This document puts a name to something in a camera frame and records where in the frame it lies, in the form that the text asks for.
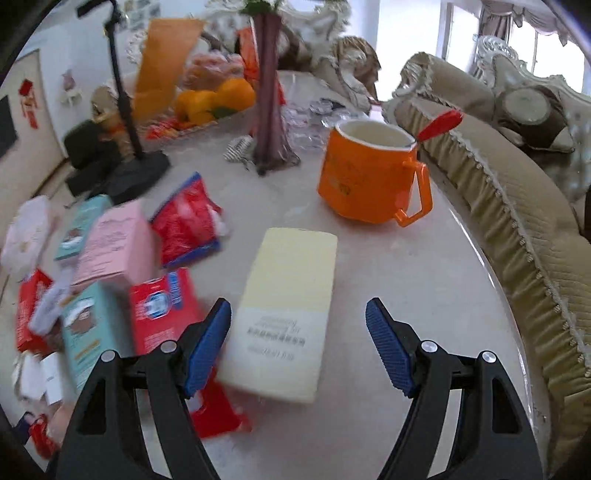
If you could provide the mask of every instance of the red packaging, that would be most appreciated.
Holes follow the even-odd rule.
[[[132,287],[130,300],[137,355],[166,340],[178,340],[188,325],[203,320],[186,268]]]
[[[164,268],[177,268],[220,249],[211,210],[222,214],[195,172],[156,211],[150,223],[162,240]]]
[[[166,340],[178,340],[188,325],[203,320],[186,268],[132,287],[130,300],[137,355],[150,353]],[[247,416],[232,408],[221,385],[214,381],[215,375],[214,368],[204,389],[193,397],[200,399],[201,407],[193,411],[189,408],[195,431],[202,439],[235,430],[250,431]]]
[[[29,350],[42,355],[54,352],[54,349],[48,345],[44,338],[34,335],[27,328],[37,304],[52,283],[53,280],[39,269],[36,269],[27,280],[21,283],[21,288],[18,291],[17,325],[15,328],[19,352]]]
[[[240,37],[240,55],[242,60],[244,60],[244,78],[258,91],[259,64],[252,27],[245,27],[238,30],[238,36]],[[279,105],[285,105],[285,96],[283,95],[283,88],[279,83],[279,77],[277,77],[277,95],[279,97]]]

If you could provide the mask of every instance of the purple vase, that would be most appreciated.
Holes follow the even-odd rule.
[[[264,175],[287,163],[299,163],[299,158],[287,144],[277,89],[277,39],[281,31],[281,17],[275,13],[263,13],[255,15],[253,20],[259,57],[254,163],[259,175]]]

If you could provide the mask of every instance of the orange paper bag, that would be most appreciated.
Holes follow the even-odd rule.
[[[146,121],[170,106],[185,60],[204,25],[195,18],[156,18],[150,22],[135,85],[135,120]]]

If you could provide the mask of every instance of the round table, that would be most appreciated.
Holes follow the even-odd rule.
[[[281,80],[287,98],[295,103],[321,96],[345,103],[309,74],[282,74]],[[261,178],[223,160],[231,137],[219,134],[167,147],[173,168],[144,200],[150,215],[198,171],[211,198],[224,209],[231,236],[220,252],[190,267],[204,309],[218,297],[238,307],[270,227],[330,232],[339,243],[317,399],[303,406],[232,393],[254,429],[204,442],[222,479],[378,477],[411,401],[392,387],[365,326],[365,304],[373,297],[384,302],[395,320],[409,323],[420,338],[432,339],[450,353],[495,352],[531,418],[527,369],[506,298],[482,251],[435,184],[433,211],[425,218],[407,228],[394,221],[367,225],[339,217],[316,193],[321,151],[300,153],[300,166]],[[410,211],[417,209],[414,191]],[[49,273],[56,271],[49,260],[56,242],[52,239],[43,262]],[[4,385],[8,379],[0,381]],[[452,392],[431,473],[447,464],[459,401],[460,393]],[[153,424],[147,421],[144,430],[154,469],[166,474]]]

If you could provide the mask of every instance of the red box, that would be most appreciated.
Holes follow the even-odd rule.
[[[131,288],[135,353],[144,355],[166,340],[178,340],[203,316],[186,268]]]
[[[36,269],[29,279],[21,283],[21,288],[18,291],[17,326],[15,329],[17,349],[20,352],[29,350],[48,355],[54,351],[43,337],[34,335],[27,328],[37,304],[52,283],[53,280],[39,269]]]

